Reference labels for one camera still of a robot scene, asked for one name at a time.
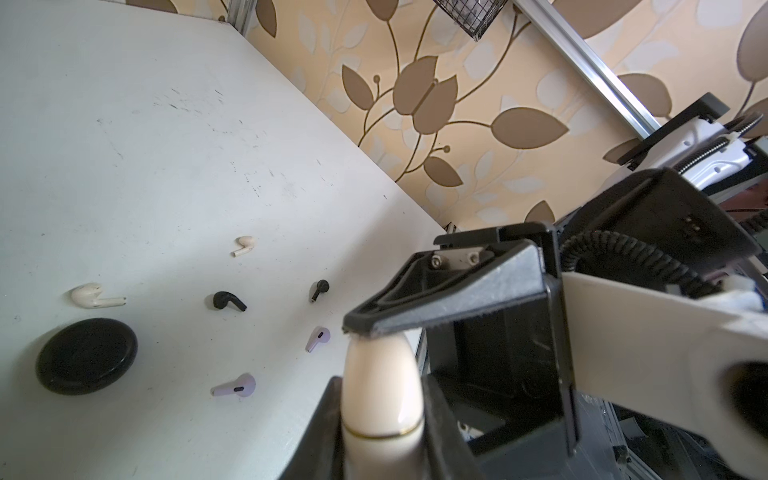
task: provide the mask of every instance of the wallpaper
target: wallpaper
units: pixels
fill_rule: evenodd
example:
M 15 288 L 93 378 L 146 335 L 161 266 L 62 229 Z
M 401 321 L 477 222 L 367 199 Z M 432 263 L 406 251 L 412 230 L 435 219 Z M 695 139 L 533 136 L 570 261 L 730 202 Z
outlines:
M 708 91 L 725 121 L 768 110 L 766 0 L 553 5 L 660 123 Z M 259 0 L 246 37 L 442 225 L 552 221 L 638 142 L 511 2 L 478 42 L 432 0 Z

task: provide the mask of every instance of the white table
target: white table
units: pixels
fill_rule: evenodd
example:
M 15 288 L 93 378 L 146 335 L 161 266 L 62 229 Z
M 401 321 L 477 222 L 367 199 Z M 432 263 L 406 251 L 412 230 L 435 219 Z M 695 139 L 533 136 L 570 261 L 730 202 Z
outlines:
M 441 232 L 229 25 L 0 3 L 0 478 L 276 477 L 343 370 L 343 314 Z M 127 305 L 76 307 L 86 282 Z M 134 329 L 134 365 L 43 389 L 42 344 L 96 316 Z M 210 395 L 244 372 L 251 397 Z

